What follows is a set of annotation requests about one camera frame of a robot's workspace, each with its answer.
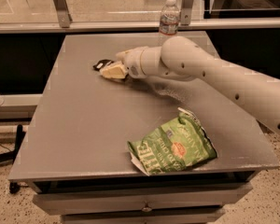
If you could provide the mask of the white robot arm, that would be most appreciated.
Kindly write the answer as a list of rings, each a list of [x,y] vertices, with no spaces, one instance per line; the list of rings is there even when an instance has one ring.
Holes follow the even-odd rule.
[[[280,79],[216,58],[183,36],[173,36],[160,47],[122,51],[100,74],[108,79],[198,78],[280,135]]]

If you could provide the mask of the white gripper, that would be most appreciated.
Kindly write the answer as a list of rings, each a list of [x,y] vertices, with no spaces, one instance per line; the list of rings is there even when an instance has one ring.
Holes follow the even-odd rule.
[[[138,47],[118,52],[118,61],[102,68],[100,74],[108,79],[124,79],[128,73],[133,78],[145,78],[147,75],[141,67],[141,56],[146,49],[147,47]]]

